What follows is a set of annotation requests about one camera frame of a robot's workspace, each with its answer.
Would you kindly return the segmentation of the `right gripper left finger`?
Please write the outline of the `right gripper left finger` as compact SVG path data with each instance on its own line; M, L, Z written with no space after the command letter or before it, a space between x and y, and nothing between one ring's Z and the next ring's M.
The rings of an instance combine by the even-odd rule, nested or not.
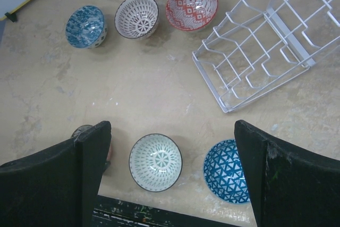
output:
M1 226L90 226L111 124L1 165Z

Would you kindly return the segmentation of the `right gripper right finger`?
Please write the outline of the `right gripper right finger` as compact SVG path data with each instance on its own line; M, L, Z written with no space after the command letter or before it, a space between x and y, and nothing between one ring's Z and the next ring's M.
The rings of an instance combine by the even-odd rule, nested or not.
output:
M339 161L238 120L234 126L257 226L339 226Z

